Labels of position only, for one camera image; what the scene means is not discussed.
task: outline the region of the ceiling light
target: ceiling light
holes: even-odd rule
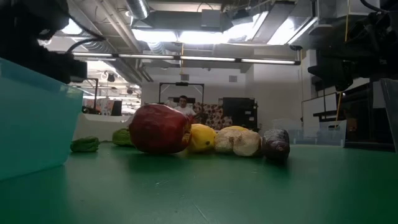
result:
[[[108,61],[108,62],[114,62],[114,61],[116,61],[116,58],[86,58],[86,61]]]
[[[138,30],[133,29],[132,33],[137,40],[151,42],[176,42],[177,36],[173,31],[159,30]]]
[[[77,87],[77,88],[95,88],[95,86],[91,86],[91,85],[75,85],[73,87]],[[99,86],[99,89],[106,89],[106,90],[116,90],[117,88],[114,86]]]
[[[85,53],[85,52],[73,52],[74,56],[77,57],[112,57],[112,54],[104,54],[104,53]]]
[[[84,53],[86,56],[91,56],[92,53]],[[216,61],[216,62],[236,62],[236,63],[269,63],[269,64],[282,64],[282,65],[300,65],[299,61],[292,60],[273,60],[273,59],[256,59],[256,58],[224,58],[224,57],[201,57],[201,56],[187,56],[187,55],[146,55],[146,54],[104,54],[108,57],[117,58],[141,58],[141,59],[160,59],[160,60],[197,60],[197,61]]]
[[[288,60],[269,60],[269,59],[242,59],[244,63],[266,63],[279,65],[294,65],[296,62]]]
[[[301,29],[296,35],[294,35],[287,43],[292,44],[295,42],[301,35],[305,33],[316,21],[318,20],[317,17],[314,17],[303,29]]]
[[[184,44],[220,44],[228,42],[228,38],[220,32],[200,31],[184,31],[178,40]]]
[[[218,57],[197,57],[197,56],[181,56],[182,60],[202,60],[202,61],[217,61],[217,62],[234,62],[235,58],[218,58]]]
[[[280,25],[275,34],[271,37],[267,44],[269,45],[284,45],[294,35],[294,22],[287,18],[285,22]]]
[[[253,21],[254,21],[254,26],[250,30],[250,32],[246,35],[246,41],[252,40],[257,34],[257,31],[260,29],[260,26],[264,23],[264,20],[266,19],[268,12],[263,12],[261,14],[257,14],[253,16]]]
[[[263,15],[263,14],[254,15],[251,19],[251,22],[242,23],[242,24],[232,26],[228,30],[224,31],[223,35],[225,35],[226,38],[229,40],[239,39],[239,38],[245,38],[247,40],[248,34],[251,34],[253,32],[254,25],[257,24],[258,18],[260,17],[260,15]]]
[[[124,58],[141,58],[141,59],[173,59],[174,56],[171,55],[129,55],[129,54],[121,54],[120,57]]]
[[[69,25],[67,25],[61,31],[64,34],[74,34],[74,35],[78,35],[83,32],[82,29],[72,19],[69,19]]]
[[[95,96],[83,96],[84,99],[94,100]],[[123,100],[123,99],[130,99],[130,100],[140,100],[136,96],[97,96],[98,99],[105,99],[109,98],[110,100]]]

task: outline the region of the man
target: man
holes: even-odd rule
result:
[[[188,97],[182,95],[180,96],[180,103],[179,106],[174,108],[178,110],[179,112],[185,114],[186,116],[195,116],[196,113],[194,112],[193,109],[187,107],[187,102],[188,102]]]

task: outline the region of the clear plastic bin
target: clear plastic bin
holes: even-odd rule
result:
[[[319,127],[303,128],[300,121],[278,119],[272,121],[275,129],[289,134],[290,144],[315,144],[344,147],[347,121],[321,122]]]
[[[63,164],[83,92],[0,58],[0,180]]]
[[[398,153],[398,82],[386,78],[381,79],[380,82],[392,139],[394,141],[396,153]]]

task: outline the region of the table surface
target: table surface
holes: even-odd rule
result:
[[[284,166],[100,145],[0,182],[1,223],[398,223],[398,156],[293,147]]]

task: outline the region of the yellow lemon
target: yellow lemon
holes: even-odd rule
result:
[[[203,124],[193,124],[191,128],[192,139],[188,146],[190,152],[207,152],[214,150],[216,131]]]

